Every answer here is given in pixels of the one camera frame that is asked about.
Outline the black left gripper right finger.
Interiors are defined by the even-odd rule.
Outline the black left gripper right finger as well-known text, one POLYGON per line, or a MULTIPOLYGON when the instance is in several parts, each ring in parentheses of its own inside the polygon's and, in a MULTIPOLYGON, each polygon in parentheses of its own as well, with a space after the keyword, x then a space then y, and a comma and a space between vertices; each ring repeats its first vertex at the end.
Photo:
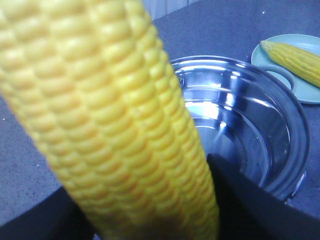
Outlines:
POLYGON ((267 193, 217 154, 209 154, 220 240, 318 240, 320 220, 267 193))

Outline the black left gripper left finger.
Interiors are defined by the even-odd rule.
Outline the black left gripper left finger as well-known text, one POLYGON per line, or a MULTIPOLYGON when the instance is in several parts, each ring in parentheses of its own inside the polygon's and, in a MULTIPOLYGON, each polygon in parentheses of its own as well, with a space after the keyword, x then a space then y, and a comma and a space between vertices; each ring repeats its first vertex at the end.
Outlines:
POLYGON ((63 187, 0 227, 2 240, 93 240, 95 230, 63 187))

